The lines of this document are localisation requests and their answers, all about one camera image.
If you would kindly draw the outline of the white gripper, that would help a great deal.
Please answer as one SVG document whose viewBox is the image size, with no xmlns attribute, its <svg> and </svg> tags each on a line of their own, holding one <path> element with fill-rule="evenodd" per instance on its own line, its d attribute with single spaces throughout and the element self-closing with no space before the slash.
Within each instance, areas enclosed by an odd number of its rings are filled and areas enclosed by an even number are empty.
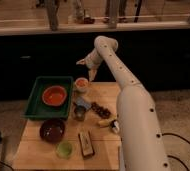
<svg viewBox="0 0 190 171">
<path fill-rule="evenodd" d="M 103 59 L 98 54 L 96 49 L 93 49 L 91 53 L 89 53 L 85 59 L 80 59 L 76 62 L 76 65 L 85 65 L 90 69 L 88 71 L 89 81 L 92 82 L 97 74 L 97 70 L 101 65 Z"/>
</svg>

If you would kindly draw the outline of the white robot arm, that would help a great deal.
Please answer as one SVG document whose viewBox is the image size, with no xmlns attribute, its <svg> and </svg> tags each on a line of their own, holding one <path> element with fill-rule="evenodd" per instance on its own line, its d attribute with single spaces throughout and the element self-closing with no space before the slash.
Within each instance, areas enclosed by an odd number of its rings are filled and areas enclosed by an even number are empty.
<svg viewBox="0 0 190 171">
<path fill-rule="evenodd" d="M 105 61 L 120 87 L 116 103 L 121 138 L 119 171 L 171 171 L 155 102 L 116 55 L 117 49 L 116 39 L 97 36 L 94 49 L 76 64 L 86 65 L 89 80 L 93 81 L 97 69 Z"/>
</svg>

